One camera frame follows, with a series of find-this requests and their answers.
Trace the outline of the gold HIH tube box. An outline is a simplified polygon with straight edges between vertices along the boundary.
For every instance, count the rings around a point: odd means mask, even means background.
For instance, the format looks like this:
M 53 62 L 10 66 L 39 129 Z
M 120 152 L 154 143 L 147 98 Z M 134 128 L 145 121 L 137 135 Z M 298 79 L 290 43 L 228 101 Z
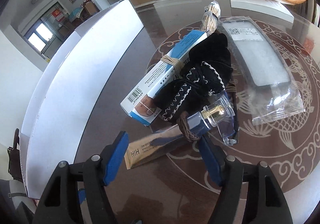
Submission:
M 126 169 L 132 169 L 157 159 L 189 142 L 197 141 L 199 134 L 190 130 L 181 132 L 178 124 L 158 130 L 129 143 L 124 155 Z

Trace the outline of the clear perfume bottle gold cap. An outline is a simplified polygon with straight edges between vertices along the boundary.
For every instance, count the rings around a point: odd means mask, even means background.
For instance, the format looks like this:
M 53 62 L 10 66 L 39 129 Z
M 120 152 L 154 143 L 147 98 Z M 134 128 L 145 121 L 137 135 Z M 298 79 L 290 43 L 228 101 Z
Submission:
M 202 134 L 217 128 L 222 140 L 227 145 L 236 143 L 235 112 L 226 93 L 214 95 L 212 103 L 204 106 L 187 118 L 190 131 L 200 137 Z

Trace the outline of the packaged phone case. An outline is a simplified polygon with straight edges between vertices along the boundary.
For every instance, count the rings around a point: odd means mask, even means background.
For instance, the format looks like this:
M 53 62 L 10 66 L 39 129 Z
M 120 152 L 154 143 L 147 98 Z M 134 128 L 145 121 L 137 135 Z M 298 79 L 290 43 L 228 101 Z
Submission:
M 246 84 L 253 125 L 271 123 L 304 112 L 303 101 L 289 67 L 263 30 L 249 17 L 227 17 L 218 29 Z

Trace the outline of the blue white ointment box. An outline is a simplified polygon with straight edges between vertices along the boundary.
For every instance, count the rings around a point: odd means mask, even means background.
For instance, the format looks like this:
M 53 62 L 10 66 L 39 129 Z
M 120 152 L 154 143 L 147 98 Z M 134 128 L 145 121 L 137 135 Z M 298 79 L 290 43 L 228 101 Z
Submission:
M 192 30 L 167 55 L 186 64 L 189 61 L 190 49 L 206 38 L 205 32 Z M 178 74 L 175 68 L 160 60 L 127 94 L 120 106 L 129 117 L 149 126 L 161 112 L 161 109 L 153 102 L 155 95 L 163 86 L 177 78 Z

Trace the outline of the black embroidered velvet pouch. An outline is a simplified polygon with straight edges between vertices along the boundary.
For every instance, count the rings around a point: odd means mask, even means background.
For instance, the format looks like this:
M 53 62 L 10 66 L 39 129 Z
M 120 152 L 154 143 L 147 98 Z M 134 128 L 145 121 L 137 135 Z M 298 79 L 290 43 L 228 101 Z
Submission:
M 180 78 L 162 87 L 153 98 L 164 121 L 176 122 L 182 112 L 192 115 L 208 97 L 225 91 L 231 79 L 231 54 L 225 34 L 213 33 L 189 51 Z

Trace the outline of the bagged bundle of sticks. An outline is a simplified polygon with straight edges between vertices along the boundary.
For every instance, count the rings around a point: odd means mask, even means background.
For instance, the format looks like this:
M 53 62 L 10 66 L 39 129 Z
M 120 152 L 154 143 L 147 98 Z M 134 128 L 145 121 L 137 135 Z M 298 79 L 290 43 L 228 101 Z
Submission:
M 212 1 L 204 8 L 204 14 L 201 19 L 200 31 L 211 35 L 217 29 L 218 21 L 221 17 L 221 8 L 217 1 Z

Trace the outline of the large white storage box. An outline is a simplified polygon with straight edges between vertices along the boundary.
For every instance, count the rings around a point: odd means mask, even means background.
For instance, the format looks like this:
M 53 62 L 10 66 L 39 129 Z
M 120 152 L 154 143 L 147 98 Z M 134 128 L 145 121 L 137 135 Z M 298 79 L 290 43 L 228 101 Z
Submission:
M 142 28 L 130 0 L 120 0 L 80 25 L 47 65 L 20 135 L 21 171 L 30 198 L 41 197 L 59 162 L 74 162 L 102 89 Z

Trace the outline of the white box lid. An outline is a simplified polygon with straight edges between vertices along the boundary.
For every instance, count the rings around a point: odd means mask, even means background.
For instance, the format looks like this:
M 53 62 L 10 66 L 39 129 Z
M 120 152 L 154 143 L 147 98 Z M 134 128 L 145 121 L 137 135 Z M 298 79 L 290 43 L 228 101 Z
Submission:
M 277 17 L 289 23 L 294 22 L 294 16 L 284 6 L 286 2 L 282 0 L 230 0 L 231 7 L 237 9 L 251 10 Z

